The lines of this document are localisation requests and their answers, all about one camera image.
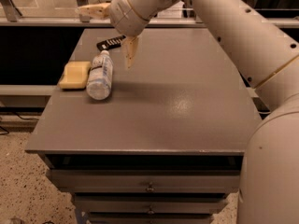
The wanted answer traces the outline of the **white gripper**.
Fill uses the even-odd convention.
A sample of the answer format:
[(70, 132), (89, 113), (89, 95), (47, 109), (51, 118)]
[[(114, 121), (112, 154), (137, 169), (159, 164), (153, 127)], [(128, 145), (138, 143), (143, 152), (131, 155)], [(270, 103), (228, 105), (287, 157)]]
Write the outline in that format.
[(128, 36), (121, 42), (121, 50), (125, 67), (130, 69), (138, 48), (138, 35), (150, 22), (150, 0), (112, 0), (111, 4), (80, 6), (76, 12), (100, 20), (110, 17), (113, 27), (120, 34)]

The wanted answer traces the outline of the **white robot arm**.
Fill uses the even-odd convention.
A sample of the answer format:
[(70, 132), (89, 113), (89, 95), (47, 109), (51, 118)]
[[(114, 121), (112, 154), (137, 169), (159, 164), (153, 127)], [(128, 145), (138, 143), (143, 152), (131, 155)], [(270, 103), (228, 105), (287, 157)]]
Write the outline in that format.
[(299, 224), (299, 47), (242, 0), (112, 0), (78, 7), (80, 15), (109, 18), (134, 49), (158, 12), (190, 5), (270, 114), (244, 154), (237, 224)]

